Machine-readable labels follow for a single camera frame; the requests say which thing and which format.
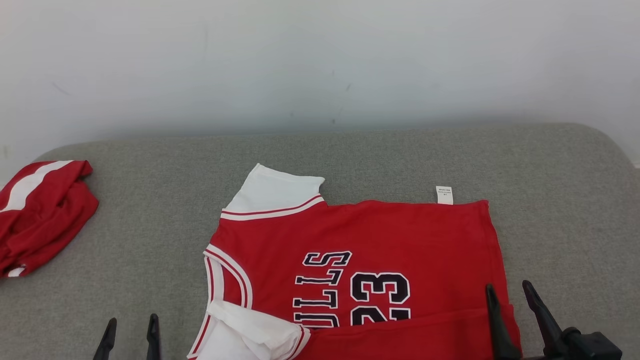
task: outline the red fabric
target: red fabric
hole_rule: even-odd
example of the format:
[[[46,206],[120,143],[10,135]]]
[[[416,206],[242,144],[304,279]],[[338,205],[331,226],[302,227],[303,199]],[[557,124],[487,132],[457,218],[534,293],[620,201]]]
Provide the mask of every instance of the red fabric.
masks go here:
[[[504,306],[511,339],[520,347],[513,307]],[[312,331],[296,360],[490,360],[486,309],[459,311],[396,322]]]
[[[332,326],[331,320],[309,315],[335,317],[333,326],[339,327],[315,331],[301,359],[491,358],[484,291],[488,283],[520,346],[486,200],[461,205],[321,202],[282,217],[222,218],[211,245],[221,251],[209,247],[205,254],[226,265],[224,300],[247,306],[247,300],[242,301],[243,289],[248,291],[243,271],[252,287],[245,298],[251,296],[253,310],[316,328]],[[351,255],[348,261],[342,258],[346,264],[340,257],[325,265],[305,264],[306,259],[321,262],[330,252]],[[224,256],[240,269],[229,266]],[[330,271],[337,270],[342,272],[336,284],[296,280],[330,279]],[[363,274],[391,277],[382,284]],[[398,275],[408,283],[407,297],[399,296],[402,281],[393,280],[401,280]],[[381,283],[378,289],[373,282]],[[300,300],[323,302],[300,306]],[[367,316],[368,311],[375,316]],[[410,314],[409,319],[393,321],[394,311]],[[385,322],[374,323],[374,317]]]
[[[43,161],[24,167],[0,192],[0,210],[11,196],[16,196],[21,180],[53,163]],[[20,267],[24,268],[20,276],[30,274],[73,240],[98,206],[98,200],[81,180],[92,171],[87,161],[71,161],[46,173],[26,196],[22,209],[0,212],[1,276]]]

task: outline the jersey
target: jersey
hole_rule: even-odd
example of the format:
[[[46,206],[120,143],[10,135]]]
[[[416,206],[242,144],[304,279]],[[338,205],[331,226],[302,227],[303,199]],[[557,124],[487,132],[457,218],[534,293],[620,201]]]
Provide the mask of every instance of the jersey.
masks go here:
[[[344,332],[365,329],[345,327],[411,329],[419,323],[413,320],[424,325],[447,314],[486,315],[488,283],[508,304],[486,200],[329,206],[319,193],[323,181],[256,165],[222,210],[204,252],[210,303],[224,300],[326,334],[310,343],[336,338],[329,334],[353,338]],[[205,317],[188,358],[197,357],[216,319]],[[486,316],[478,319],[488,334]],[[398,320],[403,323],[389,324]],[[439,334],[453,329],[438,327]],[[362,334],[356,337],[366,347],[372,340]]]
[[[64,249],[95,213],[87,161],[41,161],[0,191],[0,276],[30,274]]]

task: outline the white sleeve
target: white sleeve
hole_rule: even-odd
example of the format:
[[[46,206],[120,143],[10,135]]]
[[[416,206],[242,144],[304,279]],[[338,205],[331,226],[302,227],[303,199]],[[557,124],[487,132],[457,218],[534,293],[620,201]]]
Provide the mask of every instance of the white sleeve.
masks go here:
[[[257,164],[223,210],[256,213],[298,207],[319,194],[323,177],[296,176]]]

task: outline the clothing tag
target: clothing tag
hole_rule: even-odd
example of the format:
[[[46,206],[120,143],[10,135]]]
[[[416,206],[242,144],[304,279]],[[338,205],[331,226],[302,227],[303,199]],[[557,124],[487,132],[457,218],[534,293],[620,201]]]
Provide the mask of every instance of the clothing tag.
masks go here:
[[[453,192],[450,186],[436,186],[438,204],[453,205]]]

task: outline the gray fabric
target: gray fabric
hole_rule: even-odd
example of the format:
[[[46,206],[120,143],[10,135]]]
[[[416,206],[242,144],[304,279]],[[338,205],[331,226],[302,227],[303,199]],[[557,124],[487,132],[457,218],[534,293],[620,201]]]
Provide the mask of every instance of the gray fabric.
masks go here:
[[[0,359],[90,359],[112,316],[112,359],[143,359],[153,312],[165,359],[184,359],[207,298],[202,251],[256,162],[325,177],[329,204],[434,202],[436,185],[452,186],[457,203],[489,199],[525,355],[542,349],[520,287],[528,279],[561,327],[602,331],[640,359],[640,186],[594,129],[156,138],[40,158],[67,159],[93,165],[86,182],[100,207],[48,265],[0,281]]]

